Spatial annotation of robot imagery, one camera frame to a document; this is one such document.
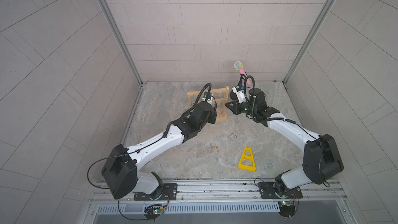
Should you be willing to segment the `green circuit board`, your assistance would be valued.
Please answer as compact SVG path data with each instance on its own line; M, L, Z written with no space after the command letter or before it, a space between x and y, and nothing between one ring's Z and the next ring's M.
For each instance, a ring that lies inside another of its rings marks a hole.
M153 204L145 208L144 216L147 219L156 219L165 212L165 206L162 204Z
M292 218L296 213L296 206L292 201L278 202L279 215L284 218Z

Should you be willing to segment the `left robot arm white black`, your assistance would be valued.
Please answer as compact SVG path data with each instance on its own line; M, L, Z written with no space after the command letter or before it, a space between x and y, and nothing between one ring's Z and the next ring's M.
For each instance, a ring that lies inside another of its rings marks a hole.
M115 200L130 193L143 193L150 199L158 199L164 183L155 172L142 173L140 170L152 159L167 150L194 138L207 124L214 124L217 118L217 105L209 103L211 84L200 91L194 105L178 119L168 123L166 130L142 143L125 148L116 146L104 158L101 174Z

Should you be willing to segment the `yellow triangular plastic stand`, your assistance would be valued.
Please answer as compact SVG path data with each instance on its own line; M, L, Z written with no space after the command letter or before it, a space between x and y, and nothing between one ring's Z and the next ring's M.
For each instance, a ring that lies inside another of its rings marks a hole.
M254 154L252 152L251 147L248 147L248 146L244 147L244 150L242 152L242 155L240 157L237 167L241 170L246 170L246 171L251 171L251 172L257 171Z

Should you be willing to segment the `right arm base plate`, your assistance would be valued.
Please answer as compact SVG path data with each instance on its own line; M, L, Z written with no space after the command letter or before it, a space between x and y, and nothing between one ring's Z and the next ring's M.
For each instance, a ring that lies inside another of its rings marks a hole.
M260 191L261 199L301 199L303 198L303 194L301 192L300 187L295 187L293 189L283 189L279 192L275 186L274 182L259 182L256 183L257 187Z

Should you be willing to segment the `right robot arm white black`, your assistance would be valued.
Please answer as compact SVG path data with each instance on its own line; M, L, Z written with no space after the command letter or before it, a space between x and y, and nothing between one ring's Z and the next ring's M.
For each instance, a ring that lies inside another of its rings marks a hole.
M241 74L230 97L226 107L234 115L245 114L255 123L277 131L303 152L301 166L275 178L273 188L278 197L286 198L293 189L310 183L329 187L328 180L344 170L335 139L312 132L268 106L265 93L256 87L253 76Z

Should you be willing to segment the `wooden jewelry display stand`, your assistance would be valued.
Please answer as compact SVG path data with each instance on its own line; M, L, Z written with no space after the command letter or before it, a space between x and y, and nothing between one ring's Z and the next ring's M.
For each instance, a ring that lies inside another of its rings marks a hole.
M193 106L195 99L197 98L199 93L200 91L187 91L188 103L190 107ZM214 105L214 103L217 103L216 123L224 122L227 120L227 108L225 104L228 101L229 93L230 93L230 88L228 86L224 88L211 90L212 94L211 103L212 105Z

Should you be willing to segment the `left green circuit board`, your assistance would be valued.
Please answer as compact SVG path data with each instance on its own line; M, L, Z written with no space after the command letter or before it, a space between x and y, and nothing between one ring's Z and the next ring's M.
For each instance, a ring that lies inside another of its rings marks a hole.
M156 219L165 212L165 206L162 204L153 204L145 208L144 216L147 219Z

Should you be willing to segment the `pink toy microphone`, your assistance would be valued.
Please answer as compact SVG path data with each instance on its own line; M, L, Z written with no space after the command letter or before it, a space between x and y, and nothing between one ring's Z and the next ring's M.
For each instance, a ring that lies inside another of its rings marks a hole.
M244 70L244 66L240 61L236 61L234 63L235 69L239 72L240 78L239 78L239 84L243 84L244 80L247 78L248 74Z

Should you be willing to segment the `white ventilation grille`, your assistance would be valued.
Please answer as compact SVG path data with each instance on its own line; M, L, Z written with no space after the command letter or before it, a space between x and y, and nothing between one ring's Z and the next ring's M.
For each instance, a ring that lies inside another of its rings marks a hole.
M97 213L101 215L111 214L142 214L149 204L101 204ZM208 214L208 213L279 213L277 202L192 202L170 203L167 214Z

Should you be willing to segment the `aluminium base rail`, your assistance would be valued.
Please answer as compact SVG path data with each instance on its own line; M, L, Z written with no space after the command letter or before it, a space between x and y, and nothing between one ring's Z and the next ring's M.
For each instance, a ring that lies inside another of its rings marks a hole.
M260 196L256 183L274 182L272 179L177 179L164 180L176 183L176 200L172 203L190 202L249 202L249 201L334 201L347 200L339 180L331 179L325 185L307 184L300 186L301 199L267 199Z

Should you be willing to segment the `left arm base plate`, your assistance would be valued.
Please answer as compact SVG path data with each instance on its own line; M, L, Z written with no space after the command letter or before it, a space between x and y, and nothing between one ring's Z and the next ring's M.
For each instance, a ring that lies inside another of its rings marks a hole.
M134 201L165 201L165 200L176 200L177 195L176 183L166 183L162 188L158 188L154 193L147 195L139 192L134 194Z

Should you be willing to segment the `right green circuit board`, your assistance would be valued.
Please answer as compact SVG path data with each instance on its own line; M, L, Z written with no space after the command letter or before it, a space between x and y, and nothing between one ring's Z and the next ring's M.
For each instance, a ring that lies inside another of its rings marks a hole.
M296 213L296 206L292 201L278 202L279 215L284 218L292 218Z

